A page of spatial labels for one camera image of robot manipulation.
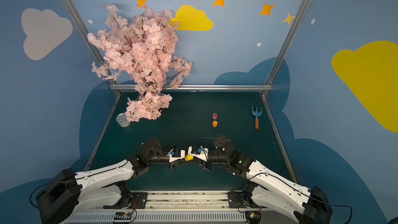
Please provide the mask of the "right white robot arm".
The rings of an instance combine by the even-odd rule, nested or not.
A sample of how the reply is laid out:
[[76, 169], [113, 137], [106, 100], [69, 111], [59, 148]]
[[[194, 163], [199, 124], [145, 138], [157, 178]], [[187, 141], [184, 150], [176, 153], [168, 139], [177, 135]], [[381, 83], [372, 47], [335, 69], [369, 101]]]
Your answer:
[[223, 164], [234, 176], [248, 180], [242, 194], [254, 205], [276, 211], [297, 224], [328, 224], [334, 204], [319, 187], [301, 186], [277, 174], [244, 152], [225, 136], [213, 140], [214, 150], [191, 146], [188, 155], [205, 164]]

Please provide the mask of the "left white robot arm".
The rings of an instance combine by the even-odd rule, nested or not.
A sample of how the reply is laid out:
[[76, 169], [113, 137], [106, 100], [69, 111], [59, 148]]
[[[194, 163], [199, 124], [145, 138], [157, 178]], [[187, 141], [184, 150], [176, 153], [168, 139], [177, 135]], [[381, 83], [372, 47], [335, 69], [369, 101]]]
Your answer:
[[172, 147], [164, 152], [157, 140], [143, 143], [140, 150], [113, 165], [96, 170], [74, 172], [65, 169], [37, 194], [36, 202], [43, 224], [59, 224], [73, 212], [83, 208], [89, 194], [121, 181], [145, 174], [151, 164], [174, 165], [177, 161], [191, 161], [194, 157]]

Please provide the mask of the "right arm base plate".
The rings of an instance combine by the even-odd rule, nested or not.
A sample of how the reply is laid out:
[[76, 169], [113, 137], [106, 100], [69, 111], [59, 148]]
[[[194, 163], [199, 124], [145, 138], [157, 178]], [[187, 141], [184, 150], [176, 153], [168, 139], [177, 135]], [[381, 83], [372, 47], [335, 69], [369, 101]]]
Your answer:
[[265, 206], [257, 205], [252, 198], [252, 193], [229, 191], [227, 196], [229, 208], [267, 208]]

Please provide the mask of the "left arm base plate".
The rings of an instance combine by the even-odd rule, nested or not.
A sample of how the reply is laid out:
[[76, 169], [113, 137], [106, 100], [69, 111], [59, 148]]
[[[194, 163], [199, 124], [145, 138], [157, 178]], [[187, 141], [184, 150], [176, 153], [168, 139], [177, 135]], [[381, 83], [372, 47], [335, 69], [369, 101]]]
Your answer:
[[114, 205], [105, 205], [103, 209], [144, 209], [146, 207], [148, 194], [146, 192], [130, 192], [122, 195], [121, 199]]

